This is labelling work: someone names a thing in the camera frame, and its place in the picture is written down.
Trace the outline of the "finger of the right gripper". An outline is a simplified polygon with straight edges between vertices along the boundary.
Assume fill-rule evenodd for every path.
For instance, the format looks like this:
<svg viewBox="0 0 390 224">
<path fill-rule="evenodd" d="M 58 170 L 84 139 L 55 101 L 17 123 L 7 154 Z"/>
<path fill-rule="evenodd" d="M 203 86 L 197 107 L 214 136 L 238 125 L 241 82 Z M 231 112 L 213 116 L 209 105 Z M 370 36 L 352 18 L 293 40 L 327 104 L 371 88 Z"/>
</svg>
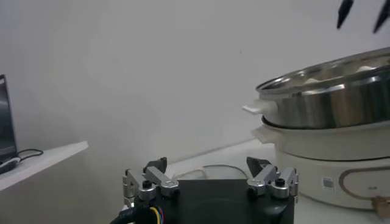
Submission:
<svg viewBox="0 0 390 224">
<path fill-rule="evenodd" d="M 338 9 L 338 19 L 336 23 L 336 28 L 340 29 L 348 17 L 351 8 L 353 7 L 354 0 L 342 0 L 341 5 L 339 6 Z"/>
<path fill-rule="evenodd" d="M 389 18 L 389 0 L 385 0 L 380 10 L 380 13 L 378 14 L 378 18 L 375 22 L 373 33 L 377 33 L 388 18 Z"/>
</svg>

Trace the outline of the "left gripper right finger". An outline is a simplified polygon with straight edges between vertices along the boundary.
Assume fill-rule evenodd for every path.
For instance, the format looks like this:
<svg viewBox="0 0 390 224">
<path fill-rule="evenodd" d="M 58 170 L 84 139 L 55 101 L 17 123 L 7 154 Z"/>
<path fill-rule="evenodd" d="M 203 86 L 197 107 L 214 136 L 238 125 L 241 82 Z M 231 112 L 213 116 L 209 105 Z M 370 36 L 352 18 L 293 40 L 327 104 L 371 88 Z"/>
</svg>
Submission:
<svg viewBox="0 0 390 224">
<path fill-rule="evenodd" d="M 247 193 L 250 198 L 270 194 L 274 198 L 297 198 L 299 175 L 297 170 L 287 167 L 279 170 L 266 159 L 247 157 L 246 163 L 252 178 L 247 180 Z"/>
</svg>

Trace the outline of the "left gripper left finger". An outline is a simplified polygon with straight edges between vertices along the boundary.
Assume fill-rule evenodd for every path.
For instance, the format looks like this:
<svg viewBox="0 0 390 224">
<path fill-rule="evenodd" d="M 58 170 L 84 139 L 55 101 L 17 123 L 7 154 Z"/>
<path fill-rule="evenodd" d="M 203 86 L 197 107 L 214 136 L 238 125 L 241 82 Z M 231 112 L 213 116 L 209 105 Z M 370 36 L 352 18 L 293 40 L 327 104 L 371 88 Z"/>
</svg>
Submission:
<svg viewBox="0 0 390 224">
<path fill-rule="evenodd" d="M 180 194 L 180 185 L 165 175 L 168 167 L 167 157 L 149 161 L 141 173 L 126 169 L 122 176 L 123 195 L 127 200 L 154 200 L 157 191 L 164 198 L 177 198 Z"/>
</svg>

